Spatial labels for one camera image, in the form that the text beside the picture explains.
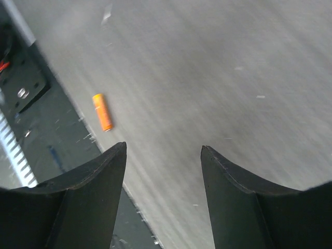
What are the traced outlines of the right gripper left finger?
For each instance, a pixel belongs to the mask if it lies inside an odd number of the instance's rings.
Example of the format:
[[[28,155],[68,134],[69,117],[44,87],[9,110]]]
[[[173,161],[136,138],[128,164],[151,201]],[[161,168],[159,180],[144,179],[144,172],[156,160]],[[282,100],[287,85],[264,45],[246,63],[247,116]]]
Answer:
[[[1,189],[1,248],[109,248],[126,160],[119,142],[33,188]]]

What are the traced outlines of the orange battery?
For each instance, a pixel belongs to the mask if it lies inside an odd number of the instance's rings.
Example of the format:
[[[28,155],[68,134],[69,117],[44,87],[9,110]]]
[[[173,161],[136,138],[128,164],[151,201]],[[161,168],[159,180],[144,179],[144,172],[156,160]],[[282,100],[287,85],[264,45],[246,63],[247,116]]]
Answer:
[[[110,112],[108,110],[103,94],[96,94],[92,97],[94,107],[103,131],[109,131],[113,128]]]

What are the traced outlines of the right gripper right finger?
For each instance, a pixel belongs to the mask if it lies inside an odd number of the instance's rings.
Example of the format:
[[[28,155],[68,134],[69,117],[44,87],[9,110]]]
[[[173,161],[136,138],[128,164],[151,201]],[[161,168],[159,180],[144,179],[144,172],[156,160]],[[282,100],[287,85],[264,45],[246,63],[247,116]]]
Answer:
[[[284,187],[209,146],[201,167],[216,248],[331,248],[331,183]]]

